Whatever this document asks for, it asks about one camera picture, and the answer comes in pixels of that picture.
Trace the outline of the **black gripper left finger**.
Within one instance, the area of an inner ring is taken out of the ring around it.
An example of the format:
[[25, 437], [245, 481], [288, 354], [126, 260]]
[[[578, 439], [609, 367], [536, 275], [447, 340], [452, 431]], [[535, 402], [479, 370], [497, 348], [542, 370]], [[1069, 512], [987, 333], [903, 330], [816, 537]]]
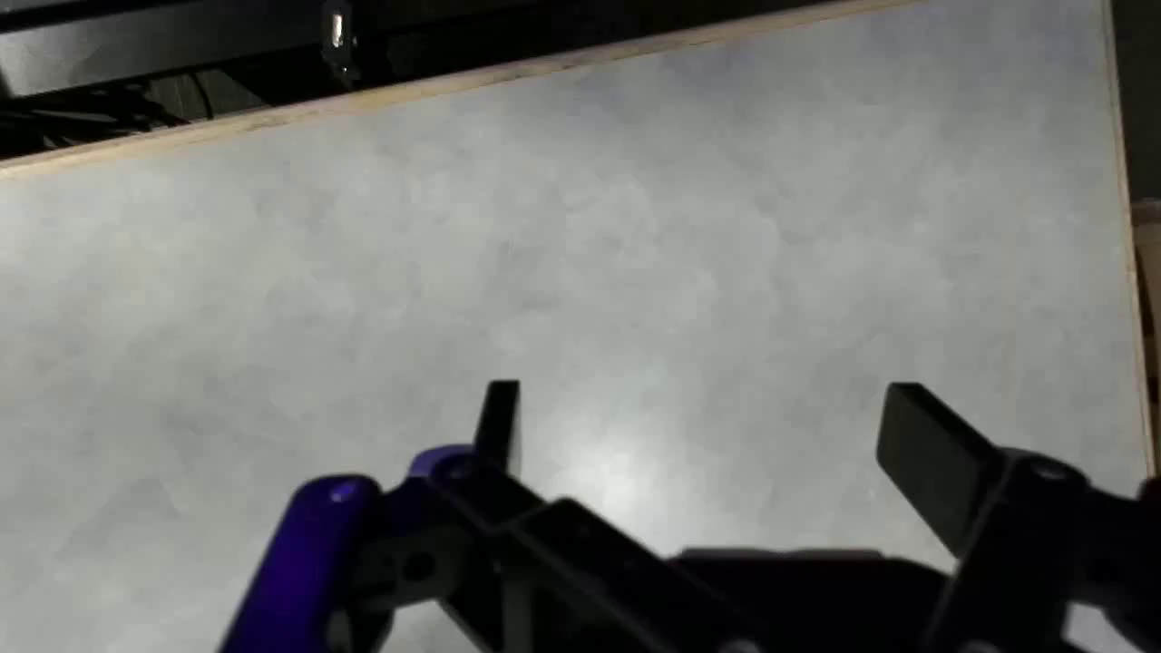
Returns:
[[271, 529], [221, 653], [385, 653], [398, 608], [438, 601], [483, 653], [770, 653], [732, 598], [578, 502], [510, 473], [520, 386], [494, 382], [473, 443], [395, 489], [309, 479]]

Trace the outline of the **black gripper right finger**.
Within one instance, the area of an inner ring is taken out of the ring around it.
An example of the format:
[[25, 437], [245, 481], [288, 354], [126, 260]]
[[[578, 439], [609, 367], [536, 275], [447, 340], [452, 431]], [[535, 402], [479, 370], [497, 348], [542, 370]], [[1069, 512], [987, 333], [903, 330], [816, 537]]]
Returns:
[[1161, 653], [1161, 479], [1131, 496], [1074, 465], [991, 443], [917, 382], [883, 402], [877, 468], [953, 555], [924, 653], [1082, 653], [1074, 601]]

